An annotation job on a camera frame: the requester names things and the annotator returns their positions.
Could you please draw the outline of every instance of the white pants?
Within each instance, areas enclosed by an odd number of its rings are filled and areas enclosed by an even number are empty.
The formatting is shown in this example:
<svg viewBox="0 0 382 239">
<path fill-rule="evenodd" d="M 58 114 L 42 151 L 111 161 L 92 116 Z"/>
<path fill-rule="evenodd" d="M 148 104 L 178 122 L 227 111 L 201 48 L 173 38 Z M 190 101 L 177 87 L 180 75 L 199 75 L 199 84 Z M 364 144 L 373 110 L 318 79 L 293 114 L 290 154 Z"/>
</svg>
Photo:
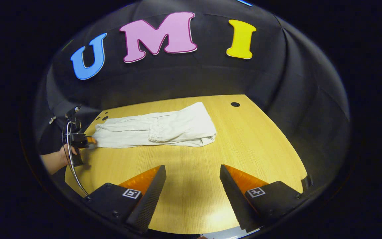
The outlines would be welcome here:
<svg viewBox="0 0 382 239">
<path fill-rule="evenodd" d="M 180 111 L 108 119 L 92 137 L 102 148 L 141 145 L 202 147 L 214 142 L 216 129 L 202 102 Z"/>
</svg>

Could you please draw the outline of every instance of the wooden table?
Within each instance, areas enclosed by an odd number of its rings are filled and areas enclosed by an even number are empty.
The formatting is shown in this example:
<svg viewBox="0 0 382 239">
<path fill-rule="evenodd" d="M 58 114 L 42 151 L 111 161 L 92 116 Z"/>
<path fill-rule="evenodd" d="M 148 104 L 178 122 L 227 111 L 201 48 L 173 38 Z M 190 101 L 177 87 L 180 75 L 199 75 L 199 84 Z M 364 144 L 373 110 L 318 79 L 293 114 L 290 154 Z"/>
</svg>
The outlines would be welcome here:
<svg viewBox="0 0 382 239">
<path fill-rule="evenodd" d="M 203 102 L 215 125 L 215 142 L 201 148 L 141 146 L 83 150 L 84 165 L 76 167 L 88 193 L 104 183 L 119 184 L 158 165 L 167 179 L 149 229 L 168 233 L 200 234 L 237 227 L 238 221 L 219 179 L 227 164 L 268 183 L 282 181 L 303 192 L 306 169 L 287 138 L 245 95 L 188 97 L 147 102 L 104 110 L 85 131 L 95 132 L 105 116 L 120 118 L 153 112 L 177 111 Z M 70 170 L 65 182 L 85 196 Z"/>
</svg>

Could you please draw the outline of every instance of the pink letter m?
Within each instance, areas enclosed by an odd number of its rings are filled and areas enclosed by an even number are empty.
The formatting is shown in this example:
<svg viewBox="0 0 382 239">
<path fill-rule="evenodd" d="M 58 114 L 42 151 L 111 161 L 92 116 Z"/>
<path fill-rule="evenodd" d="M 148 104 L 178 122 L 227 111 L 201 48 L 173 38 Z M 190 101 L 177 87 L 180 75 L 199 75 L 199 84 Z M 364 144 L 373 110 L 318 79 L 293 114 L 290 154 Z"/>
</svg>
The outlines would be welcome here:
<svg viewBox="0 0 382 239">
<path fill-rule="evenodd" d="M 141 42 L 153 55 L 157 55 L 163 41 L 168 36 L 169 43 L 165 47 L 167 53 L 185 53 L 197 50 L 192 42 L 190 22 L 195 16 L 192 12 L 175 12 L 169 14 L 158 29 L 148 22 L 138 20 L 128 23 L 120 28 L 125 32 L 126 56 L 123 61 L 131 63 L 143 59 L 145 52 L 139 48 Z"/>
</svg>

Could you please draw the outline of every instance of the letter u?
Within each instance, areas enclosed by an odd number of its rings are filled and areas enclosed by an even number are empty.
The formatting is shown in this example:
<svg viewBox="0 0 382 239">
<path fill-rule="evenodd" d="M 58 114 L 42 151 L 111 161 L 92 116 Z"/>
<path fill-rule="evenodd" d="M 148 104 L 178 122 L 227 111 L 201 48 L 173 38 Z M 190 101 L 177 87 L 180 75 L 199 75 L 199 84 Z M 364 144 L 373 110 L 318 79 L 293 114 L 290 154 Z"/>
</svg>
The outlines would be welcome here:
<svg viewBox="0 0 382 239">
<path fill-rule="evenodd" d="M 81 47 L 75 53 L 73 53 L 70 60 L 73 62 L 73 71 L 75 75 L 80 80 L 86 80 L 95 76 L 104 65 L 104 45 L 103 39 L 106 37 L 107 33 L 103 33 L 89 42 L 89 45 L 93 47 L 94 50 L 94 63 L 90 67 L 85 67 L 83 59 L 83 51 L 85 47 Z"/>
</svg>

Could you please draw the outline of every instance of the letter i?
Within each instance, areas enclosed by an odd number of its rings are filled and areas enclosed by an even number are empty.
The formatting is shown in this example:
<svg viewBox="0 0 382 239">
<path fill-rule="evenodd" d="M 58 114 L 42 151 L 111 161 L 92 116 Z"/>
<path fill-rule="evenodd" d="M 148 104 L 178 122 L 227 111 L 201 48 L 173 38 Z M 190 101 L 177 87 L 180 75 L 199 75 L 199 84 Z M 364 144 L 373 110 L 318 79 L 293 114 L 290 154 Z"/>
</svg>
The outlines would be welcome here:
<svg viewBox="0 0 382 239">
<path fill-rule="evenodd" d="M 232 47 L 226 50 L 228 56 L 251 59 L 253 54 L 250 52 L 251 35 L 256 31 L 256 28 L 248 23 L 229 20 L 229 23 L 234 27 L 234 38 Z"/>
</svg>

